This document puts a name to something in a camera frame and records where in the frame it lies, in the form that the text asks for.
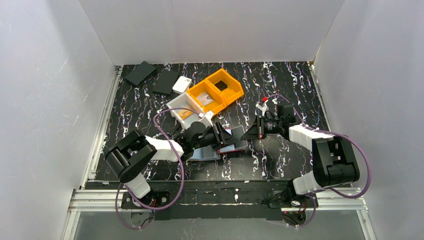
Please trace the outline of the red leather card holder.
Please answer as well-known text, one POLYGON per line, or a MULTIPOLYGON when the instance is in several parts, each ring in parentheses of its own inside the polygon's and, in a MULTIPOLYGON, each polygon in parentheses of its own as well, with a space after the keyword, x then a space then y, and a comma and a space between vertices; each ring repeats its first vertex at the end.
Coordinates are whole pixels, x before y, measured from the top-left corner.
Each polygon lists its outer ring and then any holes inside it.
POLYGON ((232 153, 232 152, 244 152, 248 148, 246 140, 238 141, 232 145, 222 147, 217 150, 219 154, 232 153))

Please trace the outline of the grey credit card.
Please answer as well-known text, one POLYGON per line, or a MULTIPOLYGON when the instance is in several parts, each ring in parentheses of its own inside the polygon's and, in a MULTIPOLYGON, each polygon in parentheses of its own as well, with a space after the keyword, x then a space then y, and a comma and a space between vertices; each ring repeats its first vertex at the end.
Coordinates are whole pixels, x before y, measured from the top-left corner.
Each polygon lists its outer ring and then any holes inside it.
POLYGON ((231 129, 231 134, 237 138, 237 142, 233 144, 236 149, 246 148, 248 146, 246 140, 241 140, 241 137, 245 134, 245 128, 242 125, 233 127, 231 129))

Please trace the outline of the grey card holder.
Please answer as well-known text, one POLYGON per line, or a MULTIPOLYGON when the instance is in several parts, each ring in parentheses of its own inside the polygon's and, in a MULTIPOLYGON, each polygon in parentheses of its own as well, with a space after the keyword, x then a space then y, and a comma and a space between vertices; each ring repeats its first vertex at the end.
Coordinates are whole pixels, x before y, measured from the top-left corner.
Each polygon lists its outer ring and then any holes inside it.
POLYGON ((215 161, 220 160, 221 155, 211 146, 195 149, 188 161, 215 161))

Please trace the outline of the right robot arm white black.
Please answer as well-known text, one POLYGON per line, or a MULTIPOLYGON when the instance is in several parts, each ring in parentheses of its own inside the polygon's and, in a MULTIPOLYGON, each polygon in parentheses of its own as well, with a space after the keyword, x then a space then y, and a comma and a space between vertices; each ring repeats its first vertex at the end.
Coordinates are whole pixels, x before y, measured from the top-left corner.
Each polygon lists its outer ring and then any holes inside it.
POLYGON ((286 198, 350 184, 360 178, 352 144, 343 137, 309 129, 298 121, 295 109, 289 104, 279 104, 276 114, 266 110, 256 116, 252 126, 241 136, 241 140, 262 140, 269 134, 278 134, 285 140, 306 148, 312 154, 312 170, 289 181, 284 191, 286 198))

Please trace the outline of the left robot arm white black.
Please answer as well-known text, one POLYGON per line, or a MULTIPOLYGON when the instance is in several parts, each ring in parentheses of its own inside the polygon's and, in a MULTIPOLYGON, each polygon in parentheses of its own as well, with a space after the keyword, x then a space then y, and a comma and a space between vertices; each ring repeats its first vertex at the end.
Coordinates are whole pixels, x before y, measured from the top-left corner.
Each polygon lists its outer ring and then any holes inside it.
POLYGON ((104 157, 119 182, 141 199, 151 191, 142 174, 151 160, 184 162, 193 156, 196 149, 210 146, 217 150, 238 140, 219 122, 206 126, 196 121, 171 140, 152 138, 134 130, 110 147, 104 157))

